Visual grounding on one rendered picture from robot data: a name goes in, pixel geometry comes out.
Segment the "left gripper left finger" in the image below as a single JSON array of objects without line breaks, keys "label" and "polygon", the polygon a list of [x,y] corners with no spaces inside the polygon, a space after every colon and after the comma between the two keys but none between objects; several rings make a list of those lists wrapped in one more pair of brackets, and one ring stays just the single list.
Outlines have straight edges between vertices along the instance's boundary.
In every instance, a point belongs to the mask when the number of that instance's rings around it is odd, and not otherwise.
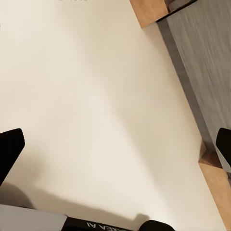
[{"label": "left gripper left finger", "polygon": [[0,185],[4,182],[25,147],[21,128],[0,133]]}]

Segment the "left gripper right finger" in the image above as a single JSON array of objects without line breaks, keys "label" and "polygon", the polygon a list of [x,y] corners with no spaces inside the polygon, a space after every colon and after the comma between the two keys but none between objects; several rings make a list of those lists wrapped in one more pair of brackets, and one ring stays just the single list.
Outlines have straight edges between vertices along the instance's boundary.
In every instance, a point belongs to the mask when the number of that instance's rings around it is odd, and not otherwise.
[{"label": "left gripper right finger", "polygon": [[216,146],[222,153],[226,161],[231,167],[231,130],[220,128],[218,131]]}]

